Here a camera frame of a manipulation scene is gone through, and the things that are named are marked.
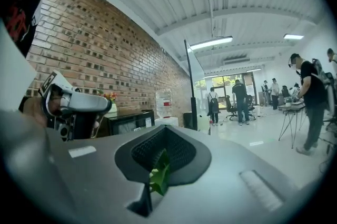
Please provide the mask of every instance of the fluorescent light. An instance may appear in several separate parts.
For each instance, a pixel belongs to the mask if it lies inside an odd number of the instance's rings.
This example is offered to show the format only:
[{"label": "fluorescent light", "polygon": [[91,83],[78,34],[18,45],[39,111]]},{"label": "fluorescent light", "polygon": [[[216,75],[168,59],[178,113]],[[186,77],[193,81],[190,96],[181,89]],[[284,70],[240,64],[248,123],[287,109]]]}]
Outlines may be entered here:
[{"label": "fluorescent light", "polygon": [[301,40],[304,36],[303,35],[294,35],[294,34],[286,34],[284,35],[284,39],[292,39],[292,40]]},{"label": "fluorescent light", "polygon": [[218,75],[205,76],[204,78],[218,77]]},{"label": "fluorescent light", "polygon": [[264,144],[263,141],[249,143],[250,146],[258,146],[258,145],[262,145],[262,144]]},{"label": "fluorescent light", "polygon": [[215,39],[215,40],[203,42],[203,43],[200,43],[200,44],[197,44],[197,45],[192,45],[191,50],[196,50],[196,49],[200,49],[200,48],[208,47],[208,46],[212,46],[212,45],[221,45],[221,44],[225,44],[225,43],[230,43],[232,40],[233,40],[232,36],[224,37],[224,38],[220,38],[220,39]]},{"label": "fluorescent light", "polygon": [[246,73],[254,72],[254,71],[257,71],[257,70],[261,70],[261,68],[259,68],[259,69],[254,69],[254,70],[248,70],[248,71],[246,71]]}]

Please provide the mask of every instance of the white sneaker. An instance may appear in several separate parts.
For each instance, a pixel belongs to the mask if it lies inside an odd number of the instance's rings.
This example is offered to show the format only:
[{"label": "white sneaker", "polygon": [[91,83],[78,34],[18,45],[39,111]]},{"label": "white sneaker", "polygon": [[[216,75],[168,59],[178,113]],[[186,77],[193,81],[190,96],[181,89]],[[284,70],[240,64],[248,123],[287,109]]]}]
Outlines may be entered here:
[{"label": "white sneaker", "polygon": [[301,147],[296,147],[297,153],[303,154],[303,155],[310,155],[310,152],[308,150],[305,150],[303,146]]}]

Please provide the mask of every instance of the black cap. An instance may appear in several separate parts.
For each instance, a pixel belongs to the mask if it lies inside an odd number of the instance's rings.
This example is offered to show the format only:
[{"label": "black cap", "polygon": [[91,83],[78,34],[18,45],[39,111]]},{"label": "black cap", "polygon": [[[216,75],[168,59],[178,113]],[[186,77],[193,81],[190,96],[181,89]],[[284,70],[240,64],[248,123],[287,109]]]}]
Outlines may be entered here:
[{"label": "black cap", "polygon": [[290,61],[292,62],[294,59],[299,58],[299,57],[300,57],[299,54],[294,53],[290,56]]}]

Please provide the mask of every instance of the brick wall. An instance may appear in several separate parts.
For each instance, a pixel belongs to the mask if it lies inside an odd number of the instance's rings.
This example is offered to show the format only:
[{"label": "brick wall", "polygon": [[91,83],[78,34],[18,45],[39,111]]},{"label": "brick wall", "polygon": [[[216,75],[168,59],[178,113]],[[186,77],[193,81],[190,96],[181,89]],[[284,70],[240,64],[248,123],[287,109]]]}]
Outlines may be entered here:
[{"label": "brick wall", "polygon": [[191,110],[188,75],[132,20],[105,0],[43,0],[27,59],[37,76],[27,94],[54,70],[84,93],[116,92],[119,111],[156,109],[155,91],[171,88],[174,116]]}]

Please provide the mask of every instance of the white floor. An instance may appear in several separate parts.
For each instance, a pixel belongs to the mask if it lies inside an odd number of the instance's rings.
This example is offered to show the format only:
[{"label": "white floor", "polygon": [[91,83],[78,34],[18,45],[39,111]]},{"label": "white floor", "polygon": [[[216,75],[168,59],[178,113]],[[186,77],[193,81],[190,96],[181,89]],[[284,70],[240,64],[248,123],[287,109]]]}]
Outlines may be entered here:
[{"label": "white floor", "polygon": [[[225,117],[228,113],[221,111],[219,125],[211,126],[211,136],[218,136],[220,139],[230,140],[246,147],[286,174],[299,188],[321,177],[327,167],[323,162],[333,156],[332,150],[328,155],[326,154],[328,144],[319,140],[318,148],[311,149],[310,156],[298,154],[295,150],[296,146],[303,145],[306,140],[309,127],[308,118],[304,119],[301,130],[297,131],[292,149],[290,128],[286,130],[279,141],[284,121],[282,112],[274,111],[272,107],[261,107],[260,109],[261,116],[256,116],[256,120],[250,121],[250,125],[244,123],[243,126],[238,125],[237,118],[233,118],[233,121],[226,120]],[[295,128],[295,118],[292,121],[292,128],[293,130]],[[320,138],[336,144],[333,134],[327,132],[325,126],[322,127]]]}]

